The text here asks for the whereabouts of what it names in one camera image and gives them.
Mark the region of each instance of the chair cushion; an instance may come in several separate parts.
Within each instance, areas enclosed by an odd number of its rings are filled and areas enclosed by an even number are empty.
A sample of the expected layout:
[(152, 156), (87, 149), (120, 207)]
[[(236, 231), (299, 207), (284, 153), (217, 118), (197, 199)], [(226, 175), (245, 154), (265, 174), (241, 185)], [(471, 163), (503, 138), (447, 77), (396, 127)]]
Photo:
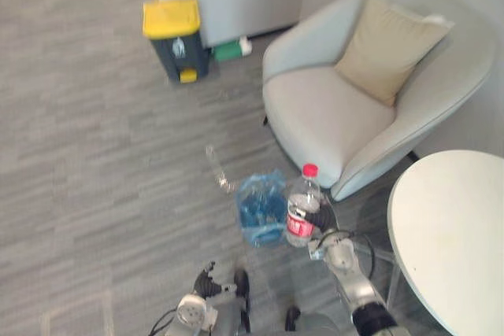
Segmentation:
[(443, 17), (422, 17), (386, 0), (367, 0), (336, 71), (384, 104), (395, 95), (418, 61), (453, 26)]
[(347, 83), (331, 66), (304, 68), (272, 77), (263, 86), (269, 123), (292, 160), (319, 167), (330, 187), (346, 163), (390, 125), (395, 109)]

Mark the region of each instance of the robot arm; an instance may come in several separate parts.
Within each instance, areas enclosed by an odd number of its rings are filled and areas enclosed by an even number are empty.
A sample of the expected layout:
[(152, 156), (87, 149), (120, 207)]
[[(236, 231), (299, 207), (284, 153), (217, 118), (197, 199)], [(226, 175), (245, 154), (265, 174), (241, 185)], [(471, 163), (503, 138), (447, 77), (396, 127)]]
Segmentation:
[(218, 295), (222, 291), (222, 286), (216, 284), (213, 279), (209, 277), (209, 273), (213, 270), (214, 265), (215, 261), (210, 261), (208, 265), (206, 265), (205, 269), (203, 269), (202, 272), (198, 275), (198, 278), (195, 281), (195, 293), (203, 299)]
[(320, 241), (309, 243), (310, 257), (323, 259), (338, 279), (339, 292), (358, 333), (361, 336), (410, 336), (405, 328), (398, 327), (385, 308), (383, 298), (362, 273), (354, 243), (347, 231), (337, 231), (332, 209), (322, 206), (319, 213), (307, 213), (305, 218), (324, 233)]

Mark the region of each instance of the chair armrest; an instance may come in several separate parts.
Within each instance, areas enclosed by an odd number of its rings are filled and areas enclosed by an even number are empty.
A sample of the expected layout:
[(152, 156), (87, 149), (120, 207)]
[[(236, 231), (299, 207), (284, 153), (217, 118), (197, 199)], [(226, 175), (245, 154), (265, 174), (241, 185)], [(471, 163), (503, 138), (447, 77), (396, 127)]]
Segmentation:
[(263, 57), (263, 83), (282, 72), (329, 65), (351, 37), (362, 0), (337, 0), (273, 41)]
[(331, 189), (334, 199), (343, 200), (392, 168), (491, 74), (497, 38), (484, 20), (468, 14), (465, 25), (450, 34), (424, 58), (402, 88), (392, 125), (346, 165)]

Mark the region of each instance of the plastic water bottle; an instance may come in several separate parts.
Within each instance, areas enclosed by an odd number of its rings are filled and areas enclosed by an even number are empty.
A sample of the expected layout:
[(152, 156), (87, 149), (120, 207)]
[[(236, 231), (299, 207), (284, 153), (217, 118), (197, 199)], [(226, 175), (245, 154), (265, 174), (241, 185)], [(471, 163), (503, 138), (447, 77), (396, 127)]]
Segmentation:
[(321, 189), (315, 181), (318, 167), (305, 164), (302, 176), (292, 187), (287, 200), (287, 241), (294, 247), (304, 247), (312, 238), (313, 225), (303, 219), (307, 212), (318, 212), (321, 207)]

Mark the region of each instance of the bottle label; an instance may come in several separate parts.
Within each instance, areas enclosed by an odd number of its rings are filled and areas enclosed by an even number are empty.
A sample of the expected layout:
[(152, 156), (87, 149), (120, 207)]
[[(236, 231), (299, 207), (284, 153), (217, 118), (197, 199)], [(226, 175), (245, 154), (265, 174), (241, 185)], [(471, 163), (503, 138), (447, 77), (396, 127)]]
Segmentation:
[(312, 235), (313, 225), (300, 216), (287, 212), (287, 230), (295, 236), (305, 238)]

